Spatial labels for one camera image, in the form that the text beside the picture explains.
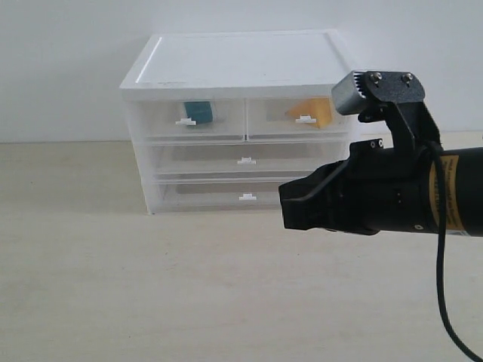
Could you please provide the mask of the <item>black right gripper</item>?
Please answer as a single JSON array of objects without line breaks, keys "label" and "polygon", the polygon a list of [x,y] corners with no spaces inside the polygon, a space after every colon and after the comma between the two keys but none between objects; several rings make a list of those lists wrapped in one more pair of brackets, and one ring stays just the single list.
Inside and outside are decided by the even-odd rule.
[{"label": "black right gripper", "polygon": [[382,231],[437,234],[440,146],[425,141],[414,152],[352,144],[349,157],[318,167],[278,187],[283,225],[372,236]]}]

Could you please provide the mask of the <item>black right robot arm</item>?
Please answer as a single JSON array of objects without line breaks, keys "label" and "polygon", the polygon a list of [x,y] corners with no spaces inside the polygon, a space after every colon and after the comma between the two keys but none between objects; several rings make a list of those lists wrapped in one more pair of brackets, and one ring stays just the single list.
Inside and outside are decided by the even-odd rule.
[{"label": "black right robot arm", "polygon": [[[482,150],[445,150],[447,232],[482,235]],[[438,232],[438,181],[429,150],[407,157],[380,139],[352,143],[349,157],[279,186],[285,228],[357,235]]]}]

